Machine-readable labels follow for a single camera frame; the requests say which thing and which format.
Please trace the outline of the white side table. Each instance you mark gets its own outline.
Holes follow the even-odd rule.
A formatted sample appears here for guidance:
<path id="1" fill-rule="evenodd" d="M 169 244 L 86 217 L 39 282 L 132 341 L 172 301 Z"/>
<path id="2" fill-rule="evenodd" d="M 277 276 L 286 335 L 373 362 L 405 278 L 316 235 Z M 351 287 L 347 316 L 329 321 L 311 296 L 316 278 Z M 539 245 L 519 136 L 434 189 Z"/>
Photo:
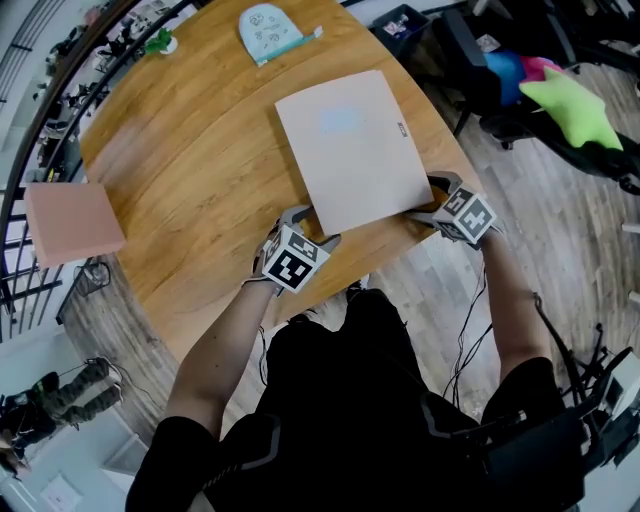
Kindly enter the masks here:
<path id="1" fill-rule="evenodd" d="M 27 450 L 30 470 L 0 471 L 0 497 L 13 512 L 124 512 L 147 446 L 115 413 L 104 413 Z"/>

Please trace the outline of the cream box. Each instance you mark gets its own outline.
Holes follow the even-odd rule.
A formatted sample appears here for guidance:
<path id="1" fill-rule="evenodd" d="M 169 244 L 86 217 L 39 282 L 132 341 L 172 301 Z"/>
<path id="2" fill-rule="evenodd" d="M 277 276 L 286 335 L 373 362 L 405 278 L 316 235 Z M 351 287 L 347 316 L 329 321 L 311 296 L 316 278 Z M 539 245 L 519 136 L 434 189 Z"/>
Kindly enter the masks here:
<path id="1" fill-rule="evenodd" d="M 309 87 L 275 107 L 324 234 L 432 201 L 422 159 L 381 71 Z"/>

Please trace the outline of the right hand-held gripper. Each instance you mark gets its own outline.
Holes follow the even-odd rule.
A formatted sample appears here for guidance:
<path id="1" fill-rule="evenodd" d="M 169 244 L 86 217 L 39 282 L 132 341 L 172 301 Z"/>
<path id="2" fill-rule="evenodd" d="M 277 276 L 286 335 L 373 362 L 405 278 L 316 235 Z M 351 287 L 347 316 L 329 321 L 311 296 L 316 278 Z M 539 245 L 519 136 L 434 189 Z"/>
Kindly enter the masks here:
<path id="1" fill-rule="evenodd" d="M 497 216 L 484 197 L 462 185 L 462 179 L 451 171 L 427 174 L 430 185 L 446 194 L 448 199 L 434 213 L 411 209 L 402 215 L 414 222 L 438 229 L 454 241 L 476 245 L 494 225 Z"/>

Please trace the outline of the black office chair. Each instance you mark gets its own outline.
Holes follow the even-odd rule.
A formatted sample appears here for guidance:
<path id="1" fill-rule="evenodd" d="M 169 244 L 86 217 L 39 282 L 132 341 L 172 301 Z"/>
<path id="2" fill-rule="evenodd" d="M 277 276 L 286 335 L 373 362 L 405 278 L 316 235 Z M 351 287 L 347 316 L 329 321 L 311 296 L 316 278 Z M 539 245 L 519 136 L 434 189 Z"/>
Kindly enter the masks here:
<path id="1" fill-rule="evenodd" d="M 500 103 L 499 78 L 487 67 L 485 53 L 510 50 L 552 60 L 574 79 L 583 64 L 605 65 L 632 73 L 640 91 L 640 56 L 610 47 L 610 42 L 640 45 L 640 19 L 623 14 L 589 16 L 577 0 L 502 0 L 500 14 L 447 11 L 432 23 L 444 57 L 443 84 L 464 98 L 463 114 L 476 114 L 481 128 L 506 150 L 515 142 L 537 139 L 579 171 L 618 184 L 640 196 L 640 141 L 616 131 L 623 150 L 595 143 L 573 148 L 558 125 L 522 92 L 514 105 Z"/>

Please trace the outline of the black storage bin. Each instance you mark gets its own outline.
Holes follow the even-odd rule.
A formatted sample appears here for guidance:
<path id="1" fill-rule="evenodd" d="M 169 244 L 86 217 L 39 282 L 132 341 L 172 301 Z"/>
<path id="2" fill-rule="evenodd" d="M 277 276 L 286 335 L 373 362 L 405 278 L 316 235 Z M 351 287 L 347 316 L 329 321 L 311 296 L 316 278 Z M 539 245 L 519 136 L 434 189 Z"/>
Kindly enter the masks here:
<path id="1" fill-rule="evenodd" d="M 428 24 L 428 18 L 410 5 L 401 4 L 376 18 L 371 25 L 373 33 L 381 40 L 405 41 L 420 34 Z"/>

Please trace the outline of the pink box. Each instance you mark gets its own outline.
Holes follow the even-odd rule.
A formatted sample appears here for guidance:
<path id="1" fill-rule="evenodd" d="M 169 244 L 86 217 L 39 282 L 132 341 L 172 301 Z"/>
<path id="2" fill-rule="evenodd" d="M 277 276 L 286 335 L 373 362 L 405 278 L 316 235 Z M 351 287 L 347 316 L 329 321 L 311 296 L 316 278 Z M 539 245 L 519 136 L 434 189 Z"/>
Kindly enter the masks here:
<path id="1" fill-rule="evenodd" d="M 24 200 L 41 268 L 113 253 L 126 243 L 101 184 L 31 183 Z"/>

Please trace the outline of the person's right forearm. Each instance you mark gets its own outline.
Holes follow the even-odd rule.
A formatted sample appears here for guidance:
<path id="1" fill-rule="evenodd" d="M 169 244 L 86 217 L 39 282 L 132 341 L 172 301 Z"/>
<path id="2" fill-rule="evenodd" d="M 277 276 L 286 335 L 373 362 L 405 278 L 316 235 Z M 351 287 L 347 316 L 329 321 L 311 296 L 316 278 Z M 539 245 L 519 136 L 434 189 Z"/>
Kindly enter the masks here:
<path id="1" fill-rule="evenodd" d="M 549 335 L 534 292 L 504 237 L 491 229 L 480 243 L 500 362 L 499 395 L 555 393 Z"/>

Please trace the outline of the black equipment pack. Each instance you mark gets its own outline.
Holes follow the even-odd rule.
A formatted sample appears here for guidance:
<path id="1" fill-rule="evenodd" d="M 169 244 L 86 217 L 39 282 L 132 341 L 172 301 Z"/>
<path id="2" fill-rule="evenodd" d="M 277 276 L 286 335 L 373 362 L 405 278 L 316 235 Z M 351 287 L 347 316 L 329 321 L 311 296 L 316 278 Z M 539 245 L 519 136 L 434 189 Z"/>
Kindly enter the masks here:
<path id="1" fill-rule="evenodd" d="M 583 422 L 575 407 L 486 450 L 487 482 L 496 501 L 532 512 L 565 510 L 584 496 Z"/>

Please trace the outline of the blue pillow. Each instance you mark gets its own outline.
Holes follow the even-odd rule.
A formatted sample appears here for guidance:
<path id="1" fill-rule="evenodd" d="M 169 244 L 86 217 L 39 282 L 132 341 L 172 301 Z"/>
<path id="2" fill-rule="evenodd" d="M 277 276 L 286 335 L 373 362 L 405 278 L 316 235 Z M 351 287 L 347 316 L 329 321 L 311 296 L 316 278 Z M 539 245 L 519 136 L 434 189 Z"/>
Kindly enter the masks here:
<path id="1" fill-rule="evenodd" d="M 519 84 L 526 78 L 520 56 L 510 50 L 496 50 L 484 56 L 488 69 L 499 78 L 501 105 L 516 104 L 522 97 Z"/>

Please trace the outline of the person's black shirt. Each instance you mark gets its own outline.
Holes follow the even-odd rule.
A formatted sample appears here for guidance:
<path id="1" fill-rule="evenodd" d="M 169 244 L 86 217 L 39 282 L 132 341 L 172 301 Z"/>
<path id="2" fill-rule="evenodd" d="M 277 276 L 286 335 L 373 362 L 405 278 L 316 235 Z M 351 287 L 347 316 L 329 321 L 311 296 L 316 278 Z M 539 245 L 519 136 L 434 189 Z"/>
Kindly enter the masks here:
<path id="1" fill-rule="evenodd" d="M 532 512 L 493 497 L 486 452 L 459 438 L 477 421 L 426 387 L 382 292 L 360 292 L 337 331 L 286 325 L 267 365 L 255 411 L 221 440 L 190 419 L 159 423 L 126 512 Z M 497 391 L 481 420 L 490 445 L 564 409 L 558 389 Z"/>

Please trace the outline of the light blue pencil pouch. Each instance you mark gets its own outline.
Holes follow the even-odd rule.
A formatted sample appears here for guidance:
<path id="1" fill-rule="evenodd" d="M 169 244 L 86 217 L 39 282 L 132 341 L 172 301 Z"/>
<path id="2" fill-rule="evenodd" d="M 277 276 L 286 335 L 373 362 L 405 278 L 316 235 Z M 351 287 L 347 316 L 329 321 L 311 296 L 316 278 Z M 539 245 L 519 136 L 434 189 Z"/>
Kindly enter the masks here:
<path id="1" fill-rule="evenodd" d="M 258 67 L 323 35 L 322 26 L 304 35 L 281 8 L 270 3 L 245 10 L 239 17 L 238 30 Z"/>

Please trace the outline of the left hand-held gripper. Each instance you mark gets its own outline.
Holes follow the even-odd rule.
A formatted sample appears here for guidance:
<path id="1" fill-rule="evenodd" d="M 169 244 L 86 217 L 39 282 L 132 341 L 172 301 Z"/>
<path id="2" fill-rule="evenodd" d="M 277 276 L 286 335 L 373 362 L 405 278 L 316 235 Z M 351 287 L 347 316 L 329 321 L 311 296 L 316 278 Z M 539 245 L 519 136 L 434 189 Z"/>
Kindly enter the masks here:
<path id="1" fill-rule="evenodd" d="M 341 242 L 335 234 L 316 243 L 304 233 L 302 222 L 314 212 L 311 205 L 286 209 L 256 249 L 252 264 L 252 282 L 275 284 L 275 294 L 284 290 L 299 293 L 329 259 Z"/>

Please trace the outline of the small potted green plant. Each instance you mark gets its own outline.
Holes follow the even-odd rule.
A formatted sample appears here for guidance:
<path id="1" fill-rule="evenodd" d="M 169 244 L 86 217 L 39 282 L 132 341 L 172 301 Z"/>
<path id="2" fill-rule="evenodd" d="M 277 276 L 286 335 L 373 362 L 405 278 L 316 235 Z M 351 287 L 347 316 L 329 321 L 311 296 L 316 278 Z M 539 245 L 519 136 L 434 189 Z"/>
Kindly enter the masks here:
<path id="1" fill-rule="evenodd" d="M 148 39 L 144 45 L 146 55 L 160 53 L 168 55 L 178 47 L 178 41 L 173 32 L 166 28 L 157 31 L 154 37 Z"/>

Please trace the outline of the green star pillow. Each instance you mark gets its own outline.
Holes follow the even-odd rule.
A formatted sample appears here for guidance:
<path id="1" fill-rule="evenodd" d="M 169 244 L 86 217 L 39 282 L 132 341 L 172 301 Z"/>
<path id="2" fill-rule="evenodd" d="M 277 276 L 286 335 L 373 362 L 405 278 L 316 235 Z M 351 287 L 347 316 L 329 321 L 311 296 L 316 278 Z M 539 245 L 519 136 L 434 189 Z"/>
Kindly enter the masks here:
<path id="1" fill-rule="evenodd" d="M 595 143 L 605 149 L 623 150 L 599 96 L 549 66 L 543 68 L 543 74 L 543 80 L 521 82 L 519 89 L 551 117 L 571 147 Z"/>

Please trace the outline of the pink pillow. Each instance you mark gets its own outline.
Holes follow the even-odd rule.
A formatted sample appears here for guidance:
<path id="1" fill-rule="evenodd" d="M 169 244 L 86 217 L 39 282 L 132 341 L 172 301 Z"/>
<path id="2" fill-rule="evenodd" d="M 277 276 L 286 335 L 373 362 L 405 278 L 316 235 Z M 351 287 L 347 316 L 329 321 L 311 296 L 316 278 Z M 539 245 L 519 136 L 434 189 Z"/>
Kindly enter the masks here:
<path id="1" fill-rule="evenodd" d="M 520 61 L 525 73 L 523 82 L 544 81 L 546 79 L 546 68 L 552 69 L 557 72 L 563 71 L 563 69 L 552 60 L 544 57 L 521 56 Z"/>

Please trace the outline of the person's left forearm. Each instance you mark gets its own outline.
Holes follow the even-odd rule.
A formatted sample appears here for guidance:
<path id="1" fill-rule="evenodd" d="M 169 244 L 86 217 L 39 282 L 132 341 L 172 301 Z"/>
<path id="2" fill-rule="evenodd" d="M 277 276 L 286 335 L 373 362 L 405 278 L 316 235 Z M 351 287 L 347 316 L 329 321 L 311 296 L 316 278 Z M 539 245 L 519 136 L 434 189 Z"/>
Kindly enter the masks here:
<path id="1" fill-rule="evenodd" d="M 220 438 L 225 408 L 246 369 L 276 285 L 244 284 L 181 362 L 165 416 L 183 417 Z"/>

